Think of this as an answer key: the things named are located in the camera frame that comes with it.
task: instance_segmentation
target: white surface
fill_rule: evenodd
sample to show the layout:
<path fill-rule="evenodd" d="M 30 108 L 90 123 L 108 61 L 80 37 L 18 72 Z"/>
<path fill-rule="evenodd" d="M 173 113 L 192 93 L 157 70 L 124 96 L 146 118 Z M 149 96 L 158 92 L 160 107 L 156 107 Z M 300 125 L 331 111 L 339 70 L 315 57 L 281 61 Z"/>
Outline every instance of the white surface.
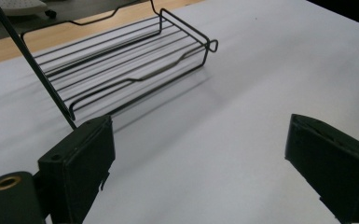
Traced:
<path fill-rule="evenodd" d="M 338 223 L 283 154 L 292 113 L 359 140 L 359 23 L 291 0 L 175 13 L 219 51 L 114 118 L 117 160 L 85 223 Z M 36 172 L 70 131 L 23 59 L 0 63 L 0 175 Z"/>

